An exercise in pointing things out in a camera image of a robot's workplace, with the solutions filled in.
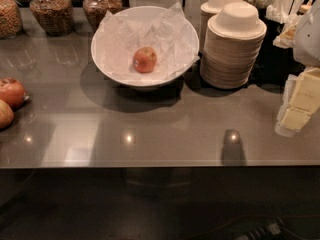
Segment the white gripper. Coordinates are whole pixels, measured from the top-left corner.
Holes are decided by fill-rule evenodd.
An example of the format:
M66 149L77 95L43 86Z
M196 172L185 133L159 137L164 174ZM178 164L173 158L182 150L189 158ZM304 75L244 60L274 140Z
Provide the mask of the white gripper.
M299 133L320 108L320 0L301 17L295 31L294 59L307 67L285 83L275 132L284 137Z

